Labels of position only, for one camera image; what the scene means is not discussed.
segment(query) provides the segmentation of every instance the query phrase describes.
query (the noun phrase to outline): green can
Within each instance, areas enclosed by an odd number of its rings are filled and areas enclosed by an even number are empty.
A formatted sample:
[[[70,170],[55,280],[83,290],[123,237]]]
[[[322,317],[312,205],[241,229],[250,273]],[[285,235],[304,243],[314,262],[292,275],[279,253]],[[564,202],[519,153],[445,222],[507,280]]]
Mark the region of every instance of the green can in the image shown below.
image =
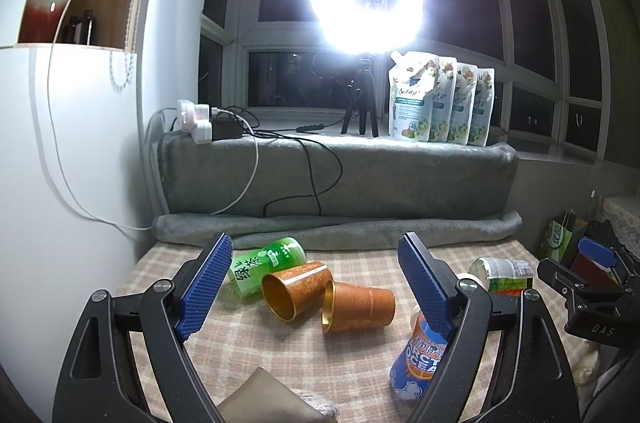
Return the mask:
[[[228,277],[240,298],[260,291],[262,277],[306,263],[302,246],[292,237],[285,237],[269,246],[258,248],[234,259]]]

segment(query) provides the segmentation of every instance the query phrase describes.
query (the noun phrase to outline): tripod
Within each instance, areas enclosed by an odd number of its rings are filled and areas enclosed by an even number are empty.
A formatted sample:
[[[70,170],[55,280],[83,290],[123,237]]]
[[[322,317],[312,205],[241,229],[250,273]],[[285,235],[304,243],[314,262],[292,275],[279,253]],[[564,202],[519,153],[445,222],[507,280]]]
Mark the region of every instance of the tripod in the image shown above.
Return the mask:
[[[371,74],[371,60],[369,57],[360,59],[353,80],[347,86],[347,95],[349,103],[347,104],[340,134],[347,134],[351,113],[354,107],[357,106],[360,118],[360,135],[367,133],[367,113],[369,113],[371,117],[371,134],[374,138],[377,138],[379,134],[376,95],[373,89],[373,75]]]

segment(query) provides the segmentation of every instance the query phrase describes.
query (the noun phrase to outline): blue gripper pad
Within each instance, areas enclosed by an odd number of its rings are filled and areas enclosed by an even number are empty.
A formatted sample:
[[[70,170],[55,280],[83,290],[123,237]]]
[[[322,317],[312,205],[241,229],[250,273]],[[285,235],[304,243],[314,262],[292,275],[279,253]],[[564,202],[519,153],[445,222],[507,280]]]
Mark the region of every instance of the blue gripper pad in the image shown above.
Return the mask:
[[[409,235],[398,241],[398,262],[429,327],[449,341],[455,330],[449,315],[449,297]]]
[[[603,246],[600,243],[596,243],[589,237],[582,237],[578,242],[578,251],[582,253],[588,259],[597,262],[605,268],[613,268],[616,266],[616,254],[612,252],[608,247]]]
[[[228,235],[220,237],[209,253],[209,258],[200,266],[184,295],[180,297],[181,316],[175,326],[175,333],[183,342],[202,329],[231,266],[233,251],[231,238]]]

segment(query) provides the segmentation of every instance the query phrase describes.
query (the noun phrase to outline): plaid tablecloth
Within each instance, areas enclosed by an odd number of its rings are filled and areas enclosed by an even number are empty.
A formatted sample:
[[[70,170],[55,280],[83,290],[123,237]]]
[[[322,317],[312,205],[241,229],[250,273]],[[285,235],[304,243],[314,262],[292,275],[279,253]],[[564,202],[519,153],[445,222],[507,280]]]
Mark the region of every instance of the plaid tablecloth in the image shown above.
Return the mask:
[[[158,243],[142,258],[121,294],[144,291],[159,278],[171,278],[199,249]],[[518,242],[468,244],[432,250],[460,273],[478,257],[524,259],[535,269],[536,259]],[[310,310],[293,323],[274,316],[261,295],[241,301],[225,279],[202,330],[186,342],[204,386],[214,403],[235,391],[260,366],[292,389],[321,394],[340,408],[343,423],[401,423],[412,410],[394,398],[388,372],[410,336],[409,317],[415,298],[398,265],[395,251],[308,252],[309,260],[321,260],[334,279],[360,285],[389,288],[396,294],[396,317],[385,329],[324,335],[319,310]],[[585,354],[587,345],[567,335],[564,298],[541,281],[534,287],[542,294],[554,318],[572,366]],[[152,374],[142,335],[132,335],[140,380],[152,412],[168,421],[169,414]],[[489,334],[461,421],[477,414],[495,361],[499,333]]]

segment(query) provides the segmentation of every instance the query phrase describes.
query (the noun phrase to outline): white wall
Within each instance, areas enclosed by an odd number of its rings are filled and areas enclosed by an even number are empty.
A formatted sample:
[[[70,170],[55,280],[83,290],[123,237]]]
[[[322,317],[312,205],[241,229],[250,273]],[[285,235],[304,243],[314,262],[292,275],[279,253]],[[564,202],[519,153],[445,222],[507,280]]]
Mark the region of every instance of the white wall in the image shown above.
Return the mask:
[[[67,206],[47,112],[48,60],[45,47],[0,50],[7,114],[0,131],[0,361],[45,422],[89,295],[114,291],[150,245],[148,232],[131,236]],[[63,167],[80,203],[95,215],[144,227],[151,215],[135,83],[117,92],[112,82],[126,79],[125,68],[122,52],[56,46],[51,103]]]
[[[144,24],[140,80],[140,127],[178,99],[198,101],[198,49],[204,0],[149,0]],[[152,130],[151,140],[161,131]],[[146,176],[156,213],[161,209]]]

